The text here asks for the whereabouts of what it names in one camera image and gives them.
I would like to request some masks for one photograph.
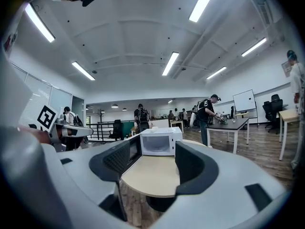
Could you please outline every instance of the jeans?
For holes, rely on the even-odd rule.
[[[205,121],[198,121],[200,128],[201,128],[201,139],[202,139],[202,143],[206,146],[208,146],[208,132],[206,130],[208,123]]]

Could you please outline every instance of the black desk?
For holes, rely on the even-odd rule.
[[[237,151],[237,138],[238,138],[238,131],[247,124],[247,144],[249,144],[249,119],[250,118],[242,118],[242,119],[235,119],[235,123],[233,123],[232,120],[227,120],[227,124],[219,124],[216,123],[214,125],[207,127],[207,133],[208,133],[208,146],[211,145],[211,138],[210,138],[210,131],[216,131],[216,132],[227,132],[228,133],[228,140],[230,138],[230,132],[234,132],[234,149],[233,153],[236,154]]]

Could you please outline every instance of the round table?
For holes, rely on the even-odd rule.
[[[205,146],[191,140],[183,142]],[[132,190],[145,195],[147,203],[161,212],[175,201],[176,187],[180,185],[174,156],[142,156],[122,175],[122,180]]]

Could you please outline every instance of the person's hand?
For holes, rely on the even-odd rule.
[[[18,130],[20,132],[31,133],[34,137],[36,137],[38,139],[38,141],[40,143],[51,144],[51,140],[50,140],[49,134],[46,131],[43,132],[41,130],[30,128],[30,127],[26,127],[26,126],[23,126],[23,125],[18,126]]]

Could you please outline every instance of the door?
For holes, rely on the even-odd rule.
[[[84,125],[86,125],[86,123],[84,123],[84,100],[83,99],[73,96],[71,111],[80,118],[81,122]]]

